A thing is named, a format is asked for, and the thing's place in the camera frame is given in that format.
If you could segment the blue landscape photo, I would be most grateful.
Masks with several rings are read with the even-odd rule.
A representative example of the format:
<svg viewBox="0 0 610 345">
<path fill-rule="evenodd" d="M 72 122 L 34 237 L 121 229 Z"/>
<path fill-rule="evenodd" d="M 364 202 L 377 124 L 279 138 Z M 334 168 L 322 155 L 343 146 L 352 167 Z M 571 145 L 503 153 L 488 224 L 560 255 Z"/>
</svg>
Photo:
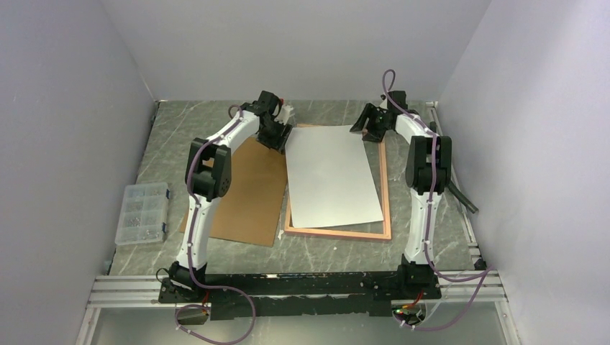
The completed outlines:
<svg viewBox="0 0 610 345">
<path fill-rule="evenodd" d="M 383 220 L 361 134 L 350 126 L 298 126 L 286 143 L 291 220 L 327 228 Z"/>
</svg>

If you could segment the brown backing board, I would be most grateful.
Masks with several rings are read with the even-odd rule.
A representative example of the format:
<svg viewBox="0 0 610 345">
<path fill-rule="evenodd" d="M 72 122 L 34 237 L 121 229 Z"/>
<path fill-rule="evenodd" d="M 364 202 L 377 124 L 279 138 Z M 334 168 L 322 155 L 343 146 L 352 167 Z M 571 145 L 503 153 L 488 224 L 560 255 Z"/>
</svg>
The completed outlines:
<svg viewBox="0 0 610 345">
<path fill-rule="evenodd" d="M 250 137 L 232 155 L 232 182 L 210 237 L 272 247 L 287 184 L 286 158 Z"/>
</svg>

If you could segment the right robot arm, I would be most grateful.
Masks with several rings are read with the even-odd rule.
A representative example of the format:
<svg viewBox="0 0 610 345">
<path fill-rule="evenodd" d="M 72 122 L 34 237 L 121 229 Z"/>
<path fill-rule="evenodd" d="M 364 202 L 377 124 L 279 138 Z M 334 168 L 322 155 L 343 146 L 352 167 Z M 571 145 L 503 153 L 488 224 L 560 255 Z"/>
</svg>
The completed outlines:
<svg viewBox="0 0 610 345">
<path fill-rule="evenodd" d="M 381 98 L 378 106 L 365 105 L 350 132 L 379 143 L 386 132 L 394 131 L 409 145 L 405 180 L 411 195 L 411 221 L 395 282 L 399 295 L 413 298 L 438 283 L 431 266 L 432 244 L 436 212 L 451 180 L 452 140 L 438 134 L 434 122 L 426 124 L 417 112 L 408 110 L 405 91 L 390 91 Z"/>
</svg>

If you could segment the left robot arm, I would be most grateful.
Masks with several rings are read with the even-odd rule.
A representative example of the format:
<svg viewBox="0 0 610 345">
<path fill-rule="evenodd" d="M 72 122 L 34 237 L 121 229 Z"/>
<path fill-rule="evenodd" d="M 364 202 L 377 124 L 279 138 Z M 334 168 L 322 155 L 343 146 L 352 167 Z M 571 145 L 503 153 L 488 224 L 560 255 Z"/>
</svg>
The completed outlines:
<svg viewBox="0 0 610 345">
<path fill-rule="evenodd" d="M 169 280 L 189 302 L 206 292 L 204 280 L 207 244 L 221 198 L 232 182 L 232 153 L 254 137 L 268 149 L 283 154 L 292 125 L 293 110 L 274 93 L 262 91 L 258 99 L 231 105 L 231 119 L 206 139 L 195 138 L 188 154 L 185 183 L 188 215 L 181 248 L 168 270 Z"/>
</svg>

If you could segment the clear plastic screw box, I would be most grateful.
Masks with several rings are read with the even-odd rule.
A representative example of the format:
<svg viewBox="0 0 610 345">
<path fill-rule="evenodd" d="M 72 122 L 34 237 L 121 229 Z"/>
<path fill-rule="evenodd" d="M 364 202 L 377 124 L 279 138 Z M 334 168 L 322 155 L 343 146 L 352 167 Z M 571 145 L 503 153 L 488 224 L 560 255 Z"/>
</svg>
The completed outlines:
<svg viewBox="0 0 610 345">
<path fill-rule="evenodd" d="M 167 231 L 168 184 L 143 183 L 124 189 L 117 224 L 117 246 L 162 242 Z"/>
</svg>

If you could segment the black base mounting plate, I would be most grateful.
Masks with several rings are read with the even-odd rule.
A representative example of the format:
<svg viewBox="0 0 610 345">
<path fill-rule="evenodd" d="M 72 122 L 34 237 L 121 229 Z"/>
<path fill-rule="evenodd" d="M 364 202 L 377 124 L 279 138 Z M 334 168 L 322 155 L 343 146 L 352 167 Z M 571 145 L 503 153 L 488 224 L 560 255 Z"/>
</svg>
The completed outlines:
<svg viewBox="0 0 610 345">
<path fill-rule="evenodd" d="M 389 316 L 410 300 L 438 300 L 437 276 L 400 267 L 395 271 L 208 274 L 206 288 L 161 281 L 161 304 L 206 304 L 213 321 L 241 317 L 364 313 Z"/>
</svg>

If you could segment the aluminium extrusion rail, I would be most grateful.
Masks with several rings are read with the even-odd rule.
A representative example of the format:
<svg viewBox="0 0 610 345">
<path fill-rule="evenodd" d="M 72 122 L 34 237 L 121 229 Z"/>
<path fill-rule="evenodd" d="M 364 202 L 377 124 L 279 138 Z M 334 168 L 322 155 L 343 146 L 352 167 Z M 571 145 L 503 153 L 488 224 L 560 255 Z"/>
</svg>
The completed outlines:
<svg viewBox="0 0 610 345">
<path fill-rule="evenodd" d="M 87 306 L 89 308 L 172 308 L 190 303 L 180 295 L 161 301 L 162 284 L 160 280 L 162 278 L 164 278 L 163 275 L 98 276 L 91 288 Z M 499 273 L 496 271 L 487 274 L 481 287 L 476 290 L 478 282 L 478 279 L 467 282 L 450 282 L 440 278 L 441 301 L 466 303 L 472 294 L 476 294 L 474 299 L 476 303 L 507 303 L 509 301 Z"/>
</svg>

